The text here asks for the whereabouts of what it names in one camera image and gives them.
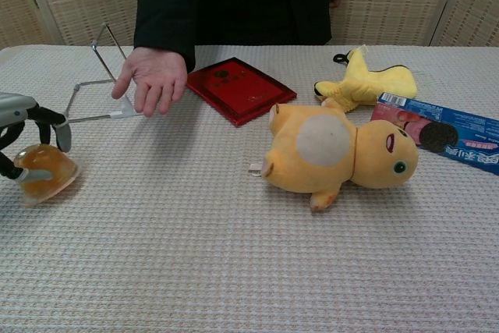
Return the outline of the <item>person's right hand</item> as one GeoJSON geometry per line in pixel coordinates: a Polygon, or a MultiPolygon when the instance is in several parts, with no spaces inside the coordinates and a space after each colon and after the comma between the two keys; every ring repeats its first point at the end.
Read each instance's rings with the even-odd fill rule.
{"type": "Polygon", "coordinates": [[[122,65],[111,96],[122,97],[132,81],[136,83],[135,110],[146,117],[155,112],[164,115],[184,93],[186,63],[177,52],[134,48],[122,65]]]}

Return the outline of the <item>robot left five-finger hand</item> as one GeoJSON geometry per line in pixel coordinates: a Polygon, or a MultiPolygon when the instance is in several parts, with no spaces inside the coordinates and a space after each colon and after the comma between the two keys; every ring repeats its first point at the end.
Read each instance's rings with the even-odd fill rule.
{"type": "Polygon", "coordinates": [[[64,153],[71,149],[72,130],[65,115],[40,106],[31,96],[0,92],[0,175],[16,182],[49,181],[53,178],[49,170],[17,167],[2,152],[18,139],[27,120],[36,124],[41,144],[49,145],[55,133],[57,148],[64,153]]]}

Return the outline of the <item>amber jelly cup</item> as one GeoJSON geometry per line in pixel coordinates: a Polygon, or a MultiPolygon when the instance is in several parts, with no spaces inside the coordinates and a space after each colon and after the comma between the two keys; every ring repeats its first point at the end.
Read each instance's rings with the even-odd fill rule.
{"type": "Polygon", "coordinates": [[[79,175],[79,165],[50,144],[34,144],[25,147],[13,159],[16,167],[32,170],[46,170],[51,179],[19,182],[23,201],[28,206],[44,202],[68,187],[79,175]]]}

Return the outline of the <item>person's right forearm black sleeve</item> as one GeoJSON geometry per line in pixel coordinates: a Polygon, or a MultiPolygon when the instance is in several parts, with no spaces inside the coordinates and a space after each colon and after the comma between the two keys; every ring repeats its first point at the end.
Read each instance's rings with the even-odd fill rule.
{"type": "Polygon", "coordinates": [[[137,0],[133,46],[178,53],[191,72],[196,65],[199,4],[200,0],[137,0]]]}

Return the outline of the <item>person's black coat torso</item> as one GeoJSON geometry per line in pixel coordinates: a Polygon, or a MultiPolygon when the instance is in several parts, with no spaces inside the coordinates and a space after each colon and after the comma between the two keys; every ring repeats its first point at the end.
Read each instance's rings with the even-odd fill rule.
{"type": "Polygon", "coordinates": [[[195,45],[325,44],[329,0],[200,0],[195,45]]]}

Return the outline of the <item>red booklet with gold print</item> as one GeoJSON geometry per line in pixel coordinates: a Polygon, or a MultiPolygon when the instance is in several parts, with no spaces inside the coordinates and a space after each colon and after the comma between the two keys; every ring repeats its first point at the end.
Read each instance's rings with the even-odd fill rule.
{"type": "Polygon", "coordinates": [[[297,96],[274,77],[236,57],[190,73],[187,87],[236,127],[297,96]]]}

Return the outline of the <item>yellow cloth with black trim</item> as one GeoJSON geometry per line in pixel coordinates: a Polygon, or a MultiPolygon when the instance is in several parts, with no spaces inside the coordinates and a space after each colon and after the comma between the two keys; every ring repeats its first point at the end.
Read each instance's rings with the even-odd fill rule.
{"type": "Polygon", "coordinates": [[[407,66],[370,70],[362,47],[353,48],[345,54],[338,53],[333,61],[346,65],[343,78],[339,81],[317,81],[313,90],[319,100],[331,98],[344,112],[351,112],[360,105],[375,105],[383,93],[407,98],[414,98],[417,94],[416,79],[407,66]]]}

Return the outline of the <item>yellow plush toy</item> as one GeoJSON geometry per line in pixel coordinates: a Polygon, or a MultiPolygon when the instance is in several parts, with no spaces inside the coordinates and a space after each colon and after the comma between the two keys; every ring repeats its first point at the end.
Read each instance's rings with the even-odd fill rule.
{"type": "Polygon", "coordinates": [[[268,126],[272,142],[255,170],[272,186],[309,194],[312,212],[328,209],[347,181],[374,190],[400,186],[419,161],[403,129],[383,119],[357,126],[331,98],[320,105],[277,103],[268,126]]]}

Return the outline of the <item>white woven tablecloth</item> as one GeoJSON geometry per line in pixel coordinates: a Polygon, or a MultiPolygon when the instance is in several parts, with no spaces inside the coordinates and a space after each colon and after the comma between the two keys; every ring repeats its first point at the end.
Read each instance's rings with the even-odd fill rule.
{"type": "Polygon", "coordinates": [[[498,176],[420,151],[312,214],[250,174],[267,117],[186,92],[109,120],[106,77],[88,47],[0,51],[0,91],[90,116],[67,190],[28,208],[0,178],[0,333],[499,333],[498,176]]]}

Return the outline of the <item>blue cookie box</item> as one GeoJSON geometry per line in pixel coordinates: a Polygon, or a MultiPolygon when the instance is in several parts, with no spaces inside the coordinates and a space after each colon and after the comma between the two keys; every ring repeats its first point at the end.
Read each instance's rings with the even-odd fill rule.
{"type": "Polygon", "coordinates": [[[371,119],[394,123],[424,150],[499,176],[499,120],[386,92],[371,119]]]}

